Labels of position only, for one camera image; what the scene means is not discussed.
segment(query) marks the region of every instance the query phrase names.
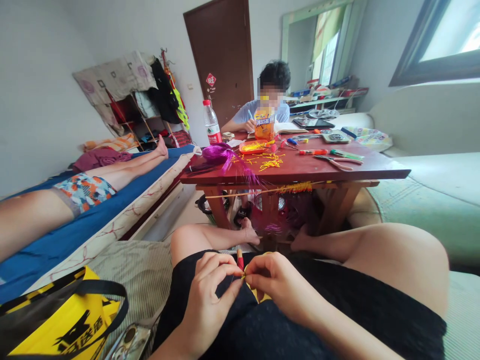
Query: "wooden table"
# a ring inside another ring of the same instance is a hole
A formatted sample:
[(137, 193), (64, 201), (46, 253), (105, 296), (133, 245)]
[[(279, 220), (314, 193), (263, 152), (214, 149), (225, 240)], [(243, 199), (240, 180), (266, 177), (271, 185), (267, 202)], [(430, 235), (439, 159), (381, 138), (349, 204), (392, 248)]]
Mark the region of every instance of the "wooden table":
[[(293, 136), (295, 135), (283, 135), (282, 138)], [(236, 139), (243, 140), (246, 137), (247, 134), (244, 132), (235, 134)], [(253, 160), (255, 158), (255, 161), (257, 161), (250, 167), (260, 180), (269, 184), (264, 186), (267, 189), (276, 189), (279, 186), (308, 181), (322, 182), (314, 184), (312, 186), (314, 189), (329, 189), (323, 216), (318, 227), (318, 234), (329, 234), (340, 229), (361, 188), (375, 187), (381, 179), (405, 179), (411, 171), (391, 158), (372, 151), (355, 141), (350, 144), (327, 144), (323, 138), (316, 138), (311, 139), (307, 144), (298, 144), (298, 148), (301, 150), (340, 149), (365, 157), (361, 166), (344, 162), (343, 164), (354, 168), (354, 171), (346, 172), (337, 169), (326, 160), (319, 160), (311, 155), (299, 155), (298, 151), (290, 147), (282, 149), (279, 147), (276, 154), (285, 154), (281, 157), (283, 163), (280, 167), (270, 167), (259, 171), (262, 161), (268, 160), (259, 159), (255, 155), (245, 155), (245, 159)], [(198, 163), (203, 161), (200, 157), (197, 160)], [(210, 172), (190, 176), (184, 173), (180, 181), (183, 184), (196, 184), (196, 189), (203, 191), (206, 196), (221, 195), (222, 190), (246, 190), (249, 188), (235, 163), (224, 176), (221, 176), (220, 169), (221, 166), (218, 166)], [(276, 192), (262, 193), (261, 201), (262, 216), (265, 223), (268, 224), (271, 222), (271, 216), (278, 213), (279, 196)], [(223, 200), (221, 198), (209, 199), (208, 203), (217, 226), (230, 229), (231, 223), (227, 218)]]

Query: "patterned shorts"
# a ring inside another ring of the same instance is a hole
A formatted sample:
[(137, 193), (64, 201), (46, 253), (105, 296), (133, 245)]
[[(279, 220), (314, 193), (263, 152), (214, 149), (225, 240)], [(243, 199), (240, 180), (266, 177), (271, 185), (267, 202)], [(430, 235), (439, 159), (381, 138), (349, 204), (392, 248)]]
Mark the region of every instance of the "patterned shorts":
[(63, 200), (75, 217), (117, 193), (105, 179), (88, 176), (83, 172), (54, 185), (51, 190)]

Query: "door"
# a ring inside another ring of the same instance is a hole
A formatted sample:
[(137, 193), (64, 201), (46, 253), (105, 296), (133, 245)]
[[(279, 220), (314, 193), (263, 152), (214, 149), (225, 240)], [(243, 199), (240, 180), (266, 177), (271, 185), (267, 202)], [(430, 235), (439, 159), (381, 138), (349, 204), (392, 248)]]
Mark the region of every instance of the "door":
[(183, 17), (203, 98), (211, 99), (221, 127), (254, 99), (249, 2), (214, 0)]

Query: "phone case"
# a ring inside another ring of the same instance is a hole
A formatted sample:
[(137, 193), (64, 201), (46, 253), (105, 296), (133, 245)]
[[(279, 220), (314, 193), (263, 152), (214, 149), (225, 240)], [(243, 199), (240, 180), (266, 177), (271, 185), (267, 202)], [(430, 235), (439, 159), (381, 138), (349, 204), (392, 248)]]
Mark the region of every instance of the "phone case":
[[(343, 136), (343, 139), (341, 139), (341, 140), (331, 140), (330, 135), (334, 135), (334, 134), (338, 134), (338, 135)], [(323, 137), (323, 139), (325, 140), (325, 142), (327, 144), (350, 144), (352, 142), (352, 140), (350, 140), (350, 138), (348, 137), (347, 134), (345, 134), (344, 132), (339, 131), (339, 130), (334, 130), (330, 134), (321, 134), (321, 136)]]

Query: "tablet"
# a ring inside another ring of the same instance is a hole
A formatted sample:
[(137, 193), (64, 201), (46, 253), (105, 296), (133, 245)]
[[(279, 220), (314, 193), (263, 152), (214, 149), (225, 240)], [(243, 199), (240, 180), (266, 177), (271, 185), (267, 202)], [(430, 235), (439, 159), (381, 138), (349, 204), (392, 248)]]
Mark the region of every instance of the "tablet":
[(315, 129), (332, 129), (335, 125), (316, 118), (295, 118), (292, 123), (295, 123), (302, 129), (315, 130)]

